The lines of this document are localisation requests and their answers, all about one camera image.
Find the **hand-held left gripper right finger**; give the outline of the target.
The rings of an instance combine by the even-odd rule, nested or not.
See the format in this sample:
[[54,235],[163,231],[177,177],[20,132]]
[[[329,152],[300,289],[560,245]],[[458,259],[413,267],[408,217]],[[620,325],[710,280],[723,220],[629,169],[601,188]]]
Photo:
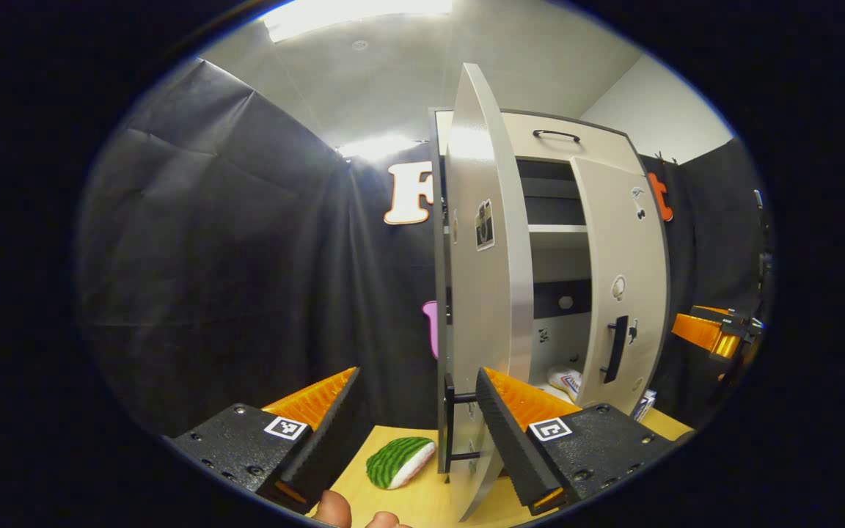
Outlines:
[[577,408],[495,369],[475,395],[514,491],[530,514],[584,505],[680,447],[604,403]]

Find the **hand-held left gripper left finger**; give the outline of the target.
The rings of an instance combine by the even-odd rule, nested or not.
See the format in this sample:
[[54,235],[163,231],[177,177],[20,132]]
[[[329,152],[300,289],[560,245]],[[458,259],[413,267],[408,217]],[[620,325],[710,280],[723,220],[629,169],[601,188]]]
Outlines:
[[162,441],[228,487],[308,514],[361,447],[361,391],[350,367],[262,408],[230,404]]

